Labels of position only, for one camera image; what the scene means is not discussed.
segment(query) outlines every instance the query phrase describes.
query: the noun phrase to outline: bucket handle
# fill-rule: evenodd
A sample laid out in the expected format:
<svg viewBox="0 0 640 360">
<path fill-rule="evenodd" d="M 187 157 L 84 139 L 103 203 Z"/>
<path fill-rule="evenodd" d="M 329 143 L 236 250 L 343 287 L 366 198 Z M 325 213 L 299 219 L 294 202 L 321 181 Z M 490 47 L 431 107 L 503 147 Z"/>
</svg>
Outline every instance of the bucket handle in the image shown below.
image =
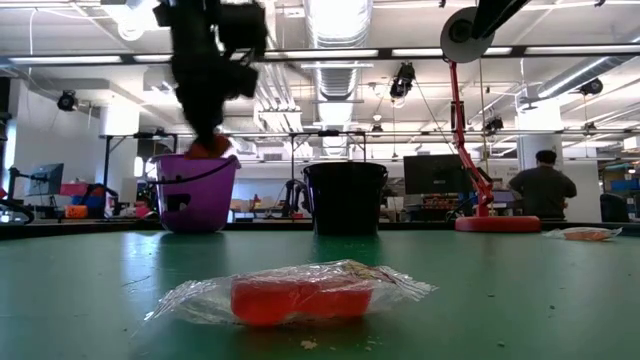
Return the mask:
<svg viewBox="0 0 640 360">
<path fill-rule="evenodd" d="M 217 173 L 218 171 L 220 171 L 220 170 L 222 170 L 222 169 L 224 169 L 224 168 L 226 168 L 227 166 L 230 166 L 230 165 L 235 165 L 236 169 L 242 168 L 242 166 L 240 165 L 240 161 L 238 161 L 238 158 L 235 155 L 231 155 L 225 160 L 225 162 L 222 165 L 220 165 L 218 167 L 215 167 L 215 168 L 213 168 L 211 170 L 205 171 L 202 174 L 198 174 L 198 175 L 195 175 L 195 176 L 192 176 L 192 177 L 188 177 L 188 178 L 184 178 L 184 179 L 175 179 L 175 180 L 159 180 L 159 181 L 149 181 L 149 180 L 147 180 L 147 184 L 150 184 L 150 185 L 177 185 L 177 184 L 184 184 L 184 183 L 187 183 L 187 182 L 200 180 L 200 179 L 205 178 L 205 177 L 207 177 L 209 175 L 213 175 L 213 174 Z"/>
</svg>

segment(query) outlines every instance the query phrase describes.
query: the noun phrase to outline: ceiling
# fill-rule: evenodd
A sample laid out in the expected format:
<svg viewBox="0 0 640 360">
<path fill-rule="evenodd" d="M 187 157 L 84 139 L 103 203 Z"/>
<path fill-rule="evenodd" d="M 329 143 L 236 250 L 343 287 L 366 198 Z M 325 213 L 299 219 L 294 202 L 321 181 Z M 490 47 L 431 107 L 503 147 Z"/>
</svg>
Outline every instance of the ceiling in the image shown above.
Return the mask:
<svg viewBox="0 0 640 360">
<path fill-rule="evenodd" d="M 299 14 L 300 0 L 278 0 L 275 3 L 275 35 L 282 48 L 308 47 L 305 19 Z M 374 1 L 371 29 L 367 45 L 370 47 L 426 47 L 439 46 L 441 29 L 446 20 L 461 7 L 473 5 L 473 1 L 448 1 L 444 9 L 437 7 L 437 0 L 421 1 Z M 640 2 L 607 1 L 602 7 L 577 0 L 533 0 L 527 7 L 510 19 L 497 32 L 494 45 L 516 44 L 596 44 L 616 43 L 627 39 L 637 28 Z M 0 4 L 0 55 L 19 54 L 87 54 L 87 53 L 163 53 L 171 51 L 168 31 L 153 29 L 136 41 L 125 41 L 118 34 L 116 21 L 100 8 L 43 8 L 3 9 Z M 525 82 L 544 82 L 581 61 L 580 58 L 527 58 L 484 59 L 459 66 L 462 100 L 465 101 L 468 117 L 480 112 L 483 104 L 498 99 L 513 86 Z M 384 130 L 417 131 L 432 130 L 438 126 L 448 128 L 449 103 L 451 98 L 447 64 L 439 60 L 414 61 L 416 80 L 424 98 L 415 88 L 406 98 L 404 107 L 394 109 L 383 91 L 390 78 L 397 72 L 398 61 L 373 61 L 372 68 L 363 69 L 359 79 L 357 101 L 351 129 L 369 130 L 374 114 L 382 116 Z M 179 105 L 170 95 L 163 96 L 153 87 L 161 87 L 163 81 L 173 84 L 167 66 L 101 66 L 34 68 L 32 73 L 38 83 L 56 89 L 58 82 L 80 79 L 102 79 L 108 82 L 103 91 L 79 92 L 81 100 L 96 105 L 106 104 L 114 96 L 124 96 L 135 101 L 143 109 L 141 125 L 162 126 L 173 130 L 187 130 Z M 286 71 L 291 93 L 302 112 L 301 121 L 306 129 L 318 124 L 315 89 L 311 76 L 301 76 Z M 640 61 L 636 58 L 606 73 L 600 79 L 604 83 L 603 94 L 640 78 Z M 587 98 L 589 102 L 580 107 L 581 95 L 568 94 L 561 97 L 562 119 L 565 127 L 580 127 L 591 119 L 621 108 L 640 104 L 640 85 L 615 91 L 602 99 Z M 505 120 L 507 128 L 514 126 L 516 115 L 513 106 L 496 109 Z M 256 132 L 254 102 L 240 99 L 226 106 L 225 127 L 234 132 Z M 478 128 L 482 116 L 472 119 Z M 609 128 L 635 127 L 640 122 L 640 112 L 623 116 L 607 124 Z M 582 137 L 567 138 L 579 141 Z M 621 138 L 608 137 L 606 141 L 593 142 L 591 146 L 610 149 Z M 373 142 L 391 142 L 383 137 Z M 418 139 L 396 137 L 398 143 L 409 141 L 440 142 L 438 137 Z"/>
</svg>

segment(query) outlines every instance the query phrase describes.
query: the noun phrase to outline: plastic-wrapped candy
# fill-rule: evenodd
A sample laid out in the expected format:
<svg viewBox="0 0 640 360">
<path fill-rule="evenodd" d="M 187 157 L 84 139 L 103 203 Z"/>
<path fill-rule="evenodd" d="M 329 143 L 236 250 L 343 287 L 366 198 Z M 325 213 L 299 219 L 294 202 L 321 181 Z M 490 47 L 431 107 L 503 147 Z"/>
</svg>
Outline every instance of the plastic-wrapped candy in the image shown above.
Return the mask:
<svg viewBox="0 0 640 360">
<path fill-rule="evenodd" d="M 196 323 L 272 326 L 358 317 L 418 301 L 435 289 L 386 266 L 342 260 L 187 281 L 169 291 L 147 320 L 175 312 Z"/>
<path fill-rule="evenodd" d="M 611 230 L 590 227 L 575 227 L 564 230 L 552 230 L 544 234 L 544 236 L 565 240 L 607 241 L 612 237 L 618 236 L 621 232 L 622 228 Z"/>
</svg>

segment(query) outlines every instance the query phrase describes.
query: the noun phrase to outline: candy wrapper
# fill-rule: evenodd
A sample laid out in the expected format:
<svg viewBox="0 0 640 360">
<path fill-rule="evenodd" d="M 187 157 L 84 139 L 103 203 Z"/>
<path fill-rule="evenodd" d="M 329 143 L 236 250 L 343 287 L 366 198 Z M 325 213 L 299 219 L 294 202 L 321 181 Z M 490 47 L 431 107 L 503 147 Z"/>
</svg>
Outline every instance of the candy wrapper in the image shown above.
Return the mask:
<svg viewBox="0 0 640 360">
<path fill-rule="evenodd" d="M 169 291 L 147 320 L 175 312 L 195 323 L 273 326 L 358 317 L 418 301 L 435 289 L 386 266 L 342 260 L 187 281 Z"/>
<path fill-rule="evenodd" d="M 622 228 L 610 230 L 601 228 L 576 227 L 564 230 L 556 229 L 549 231 L 544 236 L 579 241 L 608 241 L 610 238 L 618 236 Z"/>
</svg>

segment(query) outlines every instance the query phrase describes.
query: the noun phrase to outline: purple bucket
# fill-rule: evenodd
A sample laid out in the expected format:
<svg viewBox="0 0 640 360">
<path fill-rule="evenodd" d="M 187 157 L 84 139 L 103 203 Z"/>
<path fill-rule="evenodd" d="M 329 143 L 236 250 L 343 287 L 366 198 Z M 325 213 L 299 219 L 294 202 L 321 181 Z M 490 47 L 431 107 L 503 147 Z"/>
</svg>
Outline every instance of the purple bucket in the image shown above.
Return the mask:
<svg viewBox="0 0 640 360">
<path fill-rule="evenodd" d="M 153 161 L 159 181 L 196 177 L 184 183 L 157 185 L 160 221 L 165 229 L 202 233 L 218 231 L 226 225 L 238 159 L 187 160 L 183 155 L 160 155 Z"/>
</svg>

